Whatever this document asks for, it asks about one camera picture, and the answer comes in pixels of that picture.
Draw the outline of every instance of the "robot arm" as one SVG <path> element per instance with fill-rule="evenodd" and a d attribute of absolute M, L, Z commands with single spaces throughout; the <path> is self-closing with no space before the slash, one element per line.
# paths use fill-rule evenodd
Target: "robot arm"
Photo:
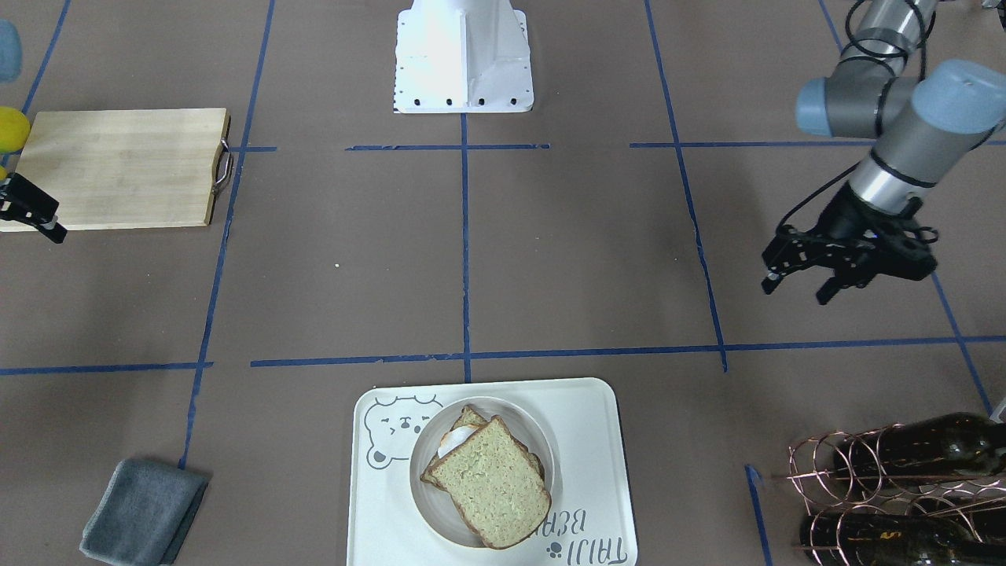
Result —
<path fill-rule="evenodd" d="M 0 179 L 0 219 L 26 223 L 54 243 L 62 243 L 66 228 L 57 221 L 59 202 L 17 173 Z"/>
<path fill-rule="evenodd" d="M 904 108 L 918 77 L 901 76 L 926 40 L 938 0 L 875 0 L 852 33 L 857 0 L 845 19 L 849 44 L 831 76 L 808 82 L 797 98 L 797 125 L 820 136 L 877 138 Z"/>
<path fill-rule="evenodd" d="M 810 198 L 780 222 L 762 253 L 766 294 L 815 265 L 834 269 L 817 294 L 821 305 L 841 290 L 865 288 L 876 274 L 917 280 L 936 268 L 930 243 L 938 233 L 913 216 L 944 175 L 1006 121 L 1006 75 L 982 65 L 949 60 L 917 85 L 899 77 L 912 46 L 925 41 L 936 3 L 874 0 L 835 73 L 801 92 L 805 131 L 878 139 L 869 155 L 815 193 L 848 175 L 814 227 L 805 232 L 785 223 Z M 821 97 L 808 95 L 811 88 Z"/>

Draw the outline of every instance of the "bread slice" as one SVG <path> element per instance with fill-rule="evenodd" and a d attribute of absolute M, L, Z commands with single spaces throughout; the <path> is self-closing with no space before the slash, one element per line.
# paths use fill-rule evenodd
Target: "bread slice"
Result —
<path fill-rule="evenodd" d="M 527 448 L 498 416 L 429 470 L 468 527 L 492 549 L 531 536 L 552 501 Z"/>
<path fill-rule="evenodd" d="M 489 421 L 487 421 L 485 417 L 480 415 L 479 412 L 475 410 L 475 407 L 472 407 L 471 405 L 465 405 L 464 407 L 461 408 L 461 416 L 458 417 L 458 420 L 454 421 L 453 425 L 451 425 L 451 430 L 455 430 L 463 426 L 469 426 L 469 425 L 482 427 L 485 426 L 486 423 L 488 422 Z M 517 443 L 524 448 L 524 451 L 527 452 L 528 457 L 531 458 L 531 463 L 534 464 L 534 467 L 538 470 L 538 476 L 540 476 L 541 479 L 544 480 L 545 466 L 541 465 L 541 459 L 538 458 L 538 456 L 534 452 L 529 452 L 527 450 L 527 446 L 524 446 L 524 444 L 521 441 L 517 440 Z M 430 468 L 435 466 L 439 461 L 440 457 L 437 456 L 437 454 L 434 454 L 434 457 L 430 458 L 430 463 L 427 464 L 427 468 L 423 470 L 423 475 L 420 476 L 420 482 L 430 484 L 434 488 L 437 488 L 438 490 L 443 492 L 444 489 L 441 488 L 440 484 L 438 484 L 437 481 L 434 480 L 432 476 L 430 476 Z"/>
<path fill-rule="evenodd" d="M 484 419 L 482 415 L 480 415 L 475 410 L 474 407 L 472 407 L 471 405 L 465 405 L 461 409 L 461 416 L 458 417 L 458 420 L 454 421 L 453 425 L 451 425 L 451 430 L 468 425 L 475 425 L 481 427 L 485 426 L 486 423 L 488 422 L 489 421 Z M 434 454 L 434 457 L 430 460 L 430 465 L 427 466 L 427 469 L 423 471 L 423 476 L 420 477 L 420 481 L 426 482 L 427 484 L 430 484 L 431 486 L 437 488 L 438 490 L 443 490 L 443 488 L 441 488 L 440 485 L 437 484 L 437 481 L 434 480 L 432 476 L 430 476 L 430 468 L 436 465 L 437 462 L 439 461 L 440 458 L 437 457 L 437 454 Z"/>

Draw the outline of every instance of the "black cable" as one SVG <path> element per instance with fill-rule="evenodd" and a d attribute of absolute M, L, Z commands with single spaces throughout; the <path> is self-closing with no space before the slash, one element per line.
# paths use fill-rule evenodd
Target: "black cable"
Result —
<path fill-rule="evenodd" d="M 933 237 L 924 237 L 923 234 L 926 232 L 932 233 Z M 913 233 L 915 234 L 915 238 L 921 241 L 923 243 L 936 243 L 937 241 L 940 240 L 940 230 L 933 227 L 932 225 L 919 226 L 918 229 L 915 230 Z"/>
<path fill-rule="evenodd" d="M 793 209 L 791 209 L 789 212 L 786 212 L 786 215 L 783 216 L 783 219 L 779 220 L 779 224 L 776 225 L 776 234 L 777 235 L 785 236 L 786 233 L 783 231 L 783 225 L 786 224 L 786 220 L 790 219 L 790 217 L 793 216 L 793 214 L 795 214 L 798 211 L 800 211 L 800 208 L 803 208 L 804 206 L 806 206 L 808 202 L 810 202 L 811 200 L 814 200 L 815 198 L 817 198 L 822 192 L 828 190 L 829 188 L 832 187 L 832 185 L 834 185 L 838 181 L 840 181 L 843 178 L 845 178 L 846 176 L 848 176 L 849 173 L 851 173 L 852 171 L 854 171 L 858 165 L 859 165 L 859 163 L 856 163 L 856 164 L 852 165 L 851 167 L 849 167 L 848 169 L 842 171 L 841 173 L 838 174 L 838 176 L 836 176 L 835 178 L 833 178 L 830 181 L 826 182 L 824 184 L 824 186 L 822 186 L 821 188 L 819 188 L 819 189 L 815 190 L 814 192 L 812 192 L 807 198 L 804 198 L 803 200 L 801 200 L 800 203 L 797 204 L 796 206 L 794 206 Z"/>
<path fill-rule="evenodd" d="M 907 64 L 907 62 L 908 62 L 908 55 L 910 53 L 906 49 L 904 49 L 903 47 L 901 47 L 899 45 L 894 45 L 894 44 L 888 43 L 891 47 L 893 47 L 894 49 L 896 49 L 896 51 L 893 52 L 893 53 L 880 53 L 880 52 L 873 51 L 871 49 L 868 49 L 868 48 L 864 47 L 862 45 L 861 40 L 857 39 L 855 37 L 855 35 L 853 35 L 853 33 L 852 33 L 852 16 L 853 16 L 853 14 L 856 13 L 856 10 L 858 10 L 859 7 L 862 6 L 865 2 L 866 2 L 866 0 L 856 0 L 856 3 L 853 4 L 851 8 L 849 8 L 849 12 L 845 16 L 845 35 L 848 36 L 848 38 L 849 38 L 849 44 L 852 45 L 852 46 L 854 46 L 854 47 L 856 47 L 861 52 L 866 53 L 867 55 L 870 55 L 870 56 L 872 56 L 874 58 L 881 59 L 881 60 L 882 59 L 891 59 L 891 58 L 900 58 L 900 59 L 902 59 L 905 62 L 905 64 Z M 927 50 L 926 50 L 926 44 L 929 41 L 930 33 L 933 32 L 933 25 L 937 21 L 937 15 L 936 15 L 936 12 L 933 13 L 933 18 L 930 20 L 930 25 L 927 28 L 927 26 L 926 26 L 926 16 L 923 15 L 921 10 L 918 9 L 918 6 L 915 5 L 915 2 L 913 0 L 903 0 L 903 2 L 908 5 L 908 7 L 911 9 L 912 15 L 915 17 L 915 21 L 918 22 L 918 34 L 919 34 L 919 37 L 918 37 L 918 43 L 915 45 L 915 49 L 921 51 L 920 52 L 921 69 L 919 70 L 918 74 L 919 74 L 919 78 L 920 79 L 925 79 L 926 78 L 926 71 L 927 71 L 927 59 L 928 59 L 928 53 L 927 53 Z"/>

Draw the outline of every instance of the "cutting board handle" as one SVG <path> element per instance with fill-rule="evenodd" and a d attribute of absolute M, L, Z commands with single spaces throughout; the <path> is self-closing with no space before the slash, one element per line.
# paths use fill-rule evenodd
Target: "cutting board handle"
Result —
<path fill-rule="evenodd" d="M 223 187 L 227 184 L 227 181 L 230 180 L 230 177 L 234 172 L 234 154 L 230 152 L 230 146 L 227 145 L 227 138 L 220 138 L 220 147 L 223 148 L 223 151 L 220 152 L 220 159 L 224 159 L 224 155 L 226 155 L 226 164 L 223 166 L 223 172 L 219 173 L 220 176 L 217 177 L 216 182 L 213 183 L 214 197 L 220 194 L 220 191 L 223 190 Z M 216 163 L 216 170 L 220 170 L 219 161 Z"/>

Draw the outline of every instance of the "blue object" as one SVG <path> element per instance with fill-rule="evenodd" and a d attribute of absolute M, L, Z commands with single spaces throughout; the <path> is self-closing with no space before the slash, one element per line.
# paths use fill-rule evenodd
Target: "blue object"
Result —
<path fill-rule="evenodd" d="M 832 137 L 825 101 L 825 78 L 815 78 L 804 84 L 797 96 L 797 126 L 805 133 Z"/>
<path fill-rule="evenodd" d="M 145 460 L 116 467 L 80 552 L 114 566 L 173 564 L 195 518 L 206 479 Z"/>
<path fill-rule="evenodd" d="M 911 106 L 923 120 L 955 134 L 978 134 L 1006 118 L 1006 74 L 950 59 L 915 86 Z"/>
<path fill-rule="evenodd" d="M 0 19 L 0 82 L 11 82 L 21 74 L 21 38 L 17 28 Z"/>

